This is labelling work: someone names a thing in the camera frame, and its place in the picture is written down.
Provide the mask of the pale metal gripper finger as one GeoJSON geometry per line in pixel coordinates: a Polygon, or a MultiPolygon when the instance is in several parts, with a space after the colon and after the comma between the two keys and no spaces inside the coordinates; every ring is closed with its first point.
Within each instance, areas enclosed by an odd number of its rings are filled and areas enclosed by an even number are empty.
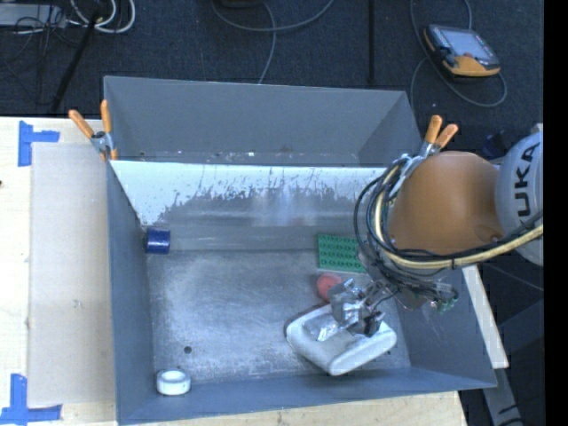
{"type": "Polygon", "coordinates": [[[331,304],[321,308],[322,313],[316,320],[316,340],[325,342],[342,331],[352,335],[361,331],[359,311],[351,308],[334,309],[331,304]]]}
{"type": "Polygon", "coordinates": [[[332,305],[355,304],[356,291],[353,279],[347,279],[336,283],[327,291],[327,297],[332,305]]]}

